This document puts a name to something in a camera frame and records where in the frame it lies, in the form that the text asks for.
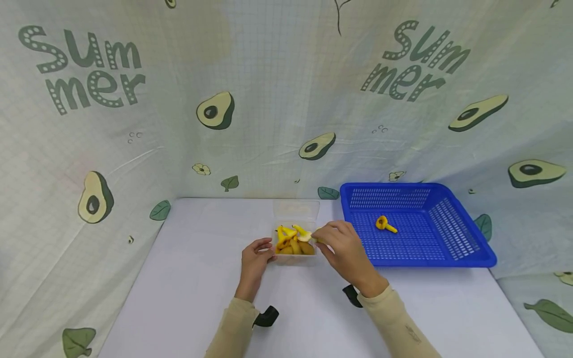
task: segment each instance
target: black clamp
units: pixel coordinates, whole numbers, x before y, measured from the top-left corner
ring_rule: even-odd
[[[358,292],[356,292],[354,286],[348,285],[343,288],[342,291],[346,294],[346,297],[348,297],[350,303],[352,303],[354,307],[362,308],[362,304],[358,301]]]
[[[253,326],[270,327],[277,320],[278,311],[276,308],[269,306],[265,313],[259,313],[257,319],[254,321]]]

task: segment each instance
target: container lid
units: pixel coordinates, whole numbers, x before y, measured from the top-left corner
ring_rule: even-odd
[[[318,200],[275,199],[273,213],[277,219],[291,219],[316,222],[319,216]]]

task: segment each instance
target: finger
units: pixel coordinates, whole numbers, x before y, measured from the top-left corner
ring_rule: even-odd
[[[259,251],[257,255],[260,257],[260,259],[267,261],[274,256],[274,250],[269,249],[267,251]]]
[[[347,224],[346,221],[337,220],[337,221],[331,221],[327,225],[338,229],[338,231],[340,231],[344,235],[351,235],[352,232],[350,231],[350,229],[346,224]]]
[[[335,228],[329,226],[321,227],[311,234],[312,237],[327,243],[328,245],[336,248],[339,241],[343,239],[342,234]]]
[[[267,242],[271,242],[271,238],[262,238],[262,239],[258,239],[253,241],[249,246],[247,246],[247,249],[251,249],[251,250],[255,250],[257,247],[267,243]]]
[[[259,247],[257,247],[254,252],[259,253],[261,250],[264,249],[270,249],[271,247],[273,247],[273,244],[271,244],[270,242],[264,243],[262,245],[260,245]]]
[[[326,260],[328,261],[328,263],[330,263],[331,266],[334,265],[335,255],[332,251],[330,251],[328,246],[326,246],[325,244],[323,244],[321,242],[317,242],[316,247],[318,247],[320,249],[320,251],[322,251],[322,254],[324,255],[324,257],[326,257]]]
[[[358,234],[356,233],[356,230],[354,230],[354,226],[352,225],[352,223],[347,222],[346,226],[348,227],[348,229],[350,230],[352,235],[356,236],[360,240],[360,236],[358,236]]]

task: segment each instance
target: hand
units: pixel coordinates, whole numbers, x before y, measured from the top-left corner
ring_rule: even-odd
[[[265,273],[266,264],[274,261],[271,238],[263,238],[253,241],[242,252],[241,280],[235,292],[235,297],[253,303],[261,286],[262,274]]]
[[[356,287],[364,297],[376,297],[388,287],[389,283],[376,271],[362,246],[352,224],[345,221],[331,221],[312,233],[328,246],[318,242],[330,265],[350,284]]]

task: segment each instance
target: flower illustration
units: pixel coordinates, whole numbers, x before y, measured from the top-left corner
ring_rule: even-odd
[[[404,175],[405,173],[406,173],[405,171],[397,171],[397,172],[390,173],[389,180],[391,182],[397,182],[398,179],[400,179],[400,177],[402,175]]]
[[[197,174],[201,175],[210,175],[211,169],[204,164],[197,163],[193,166],[193,170],[197,172]]]

